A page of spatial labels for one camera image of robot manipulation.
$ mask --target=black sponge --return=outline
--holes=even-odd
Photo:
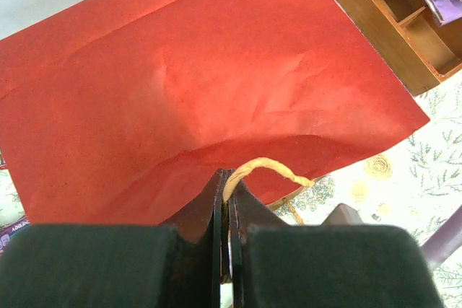
[[[0,259],[0,307],[165,307],[177,246],[170,226],[32,226]]]
[[[252,228],[245,306],[443,307],[415,241],[392,226]]]

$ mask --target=twine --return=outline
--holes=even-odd
[[[242,180],[245,176],[248,176],[254,169],[257,169],[259,167],[265,167],[266,169],[273,170],[279,173],[281,176],[288,178],[293,183],[300,184],[303,187],[310,188],[313,187],[315,184],[312,180],[309,180],[305,177],[296,176],[290,170],[290,168],[281,164],[280,162],[277,162],[276,160],[269,158],[256,158],[250,160],[249,162],[246,162],[244,165],[239,166],[228,177],[225,187],[223,188],[223,203],[228,202],[228,200],[231,198],[231,195],[234,189],[236,188],[237,184],[240,182],[240,180]]]
[[[299,225],[305,225],[305,222],[303,221],[302,217],[298,214],[297,210],[295,209],[294,205],[292,205],[292,202],[287,200],[287,198],[283,198],[282,202],[287,205],[289,208],[290,213],[294,216],[295,220]]]

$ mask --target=red paper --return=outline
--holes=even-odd
[[[219,167],[319,177],[428,121],[333,0],[86,0],[0,42],[0,79],[33,224],[156,224]]]

